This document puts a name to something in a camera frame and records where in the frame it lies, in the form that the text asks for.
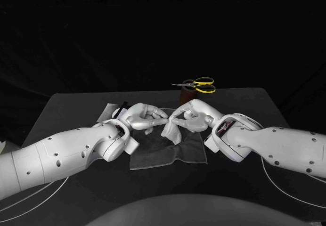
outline cylindrical container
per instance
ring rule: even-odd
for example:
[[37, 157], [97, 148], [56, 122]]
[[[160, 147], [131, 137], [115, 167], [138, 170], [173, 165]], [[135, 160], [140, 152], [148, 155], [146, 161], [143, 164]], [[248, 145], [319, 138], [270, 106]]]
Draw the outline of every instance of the cylindrical container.
[[[192, 83], [195, 80], [187, 79], [182, 82], [182, 84]], [[182, 86], [182, 93], [180, 93], [180, 105], [186, 102], [197, 98], [197, 91], [193, 87]]]

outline robotic hand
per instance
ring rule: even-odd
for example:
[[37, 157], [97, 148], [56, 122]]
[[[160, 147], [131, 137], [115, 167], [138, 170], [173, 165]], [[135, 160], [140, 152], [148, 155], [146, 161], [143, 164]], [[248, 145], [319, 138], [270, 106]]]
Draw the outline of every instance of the robotic hand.
[[223, 115], [197, 99], [183, 104], [172, 116], [182, 113], [186, 120], [173, 119], [172, 123], [197, 132], [212, 127], [205, 146], [213, 152], [222, 151], [235, 162], [254, 151], [271, 165], [326, 178], [326, 135], [283, 127], [264, 129], [245, 115]]
[[112, 161], [122, 151], [138, 147], [131, 129], [151, 129], [167, 123], [154, 106], [135, 104], [120, 120], [109, 119], [91, 128], [60, 132], [20, 150], [0, 155], [0, 200], [40, 184], [85, 170], [97, 159]]

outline gray table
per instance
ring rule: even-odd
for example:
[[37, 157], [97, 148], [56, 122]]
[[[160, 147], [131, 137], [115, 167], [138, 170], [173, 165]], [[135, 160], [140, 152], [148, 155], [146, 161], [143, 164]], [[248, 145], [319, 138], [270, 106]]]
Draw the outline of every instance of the gray table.
[[[55, 133], [79, 127], [91, 127], [107, 103], [128, 101], [157, 107], [179, 107], [180, 91], [115, 92], [55, 94], [39, 116], [23, 146]], [[242, 113], [264, 127], [288, 127], [280, 111], [261, 88], [219, 89], [197, 98], [222, 113]], [[202, 132], [206, 138], [209, 130]], [[164, 194], [213, 194], [239, 198], [265, 205], [301, 220], [323, 220], [326, 210], [309, 206], [287, 197], [272, 186], [262, 171], [260, 156], [249, 153], [241, 163], [206, 149], [208, 165], [176, 161], [172, 165], [130, 170], [130, 156], [122, 153], [112, 161], [98, 160], [89, 168], [71, 176], [59, 192], [29, 214], [3, 225], [85, 225], [104, 213], [135, 200]], [[291, 195], [309, 202], [326, 205], [326, 186], [304, 174], [267, 166], [270, 176]], [[52, 194], [63, 180], [43, 190], [9, 211], [0, 220], [34, 207]], [[27, 196], [42, 186], [30, 188], [1, 201], [6, 206]]]

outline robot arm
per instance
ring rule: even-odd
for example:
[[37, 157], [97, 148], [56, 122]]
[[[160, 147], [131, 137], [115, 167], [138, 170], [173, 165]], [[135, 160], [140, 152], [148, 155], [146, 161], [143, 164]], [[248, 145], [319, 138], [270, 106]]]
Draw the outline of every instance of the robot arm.
[[0, 200], [27, 188], [60, 180], [85, 170], [97, 159], [112, 161], [122, 151], [138, 147], [130, 129], [148, 129], [167, 123], [164, 112], [151, 105], [135, 104], [124, 119], [109, 119], [91, 128], [60, 132], [26, 148], [0, 155]]
[[264, 129], [245, 115], [222, 115], [210, 109], [205, 102], [192, 100], [173, 113], [180, 115], [185, 112], [186, 120], [174, 119], [172, 122], [193, 131], [212, 127], [205, 146], [213, 152], [222, 151], [231, 160], [241, 162], [254, 151], [274, 166], [326, 178], [324, 135], [281, 127]]

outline yellow scissors handle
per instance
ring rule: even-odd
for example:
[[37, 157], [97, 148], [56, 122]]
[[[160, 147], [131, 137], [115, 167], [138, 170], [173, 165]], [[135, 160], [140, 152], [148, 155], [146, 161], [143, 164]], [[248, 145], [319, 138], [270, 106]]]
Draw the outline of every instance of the yellow scissors handle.
[[212, 85], [197, 85], [197, 86], [193, 86], [193, 88], [196, 89], [197, 92], [200, 93], [213, 93], [215, 92], [215, 86]]
[[202, 77], [193, 81], [195, 84], [197, 85], [212, 85], [213, 84], [213, 79], [210, 77]]

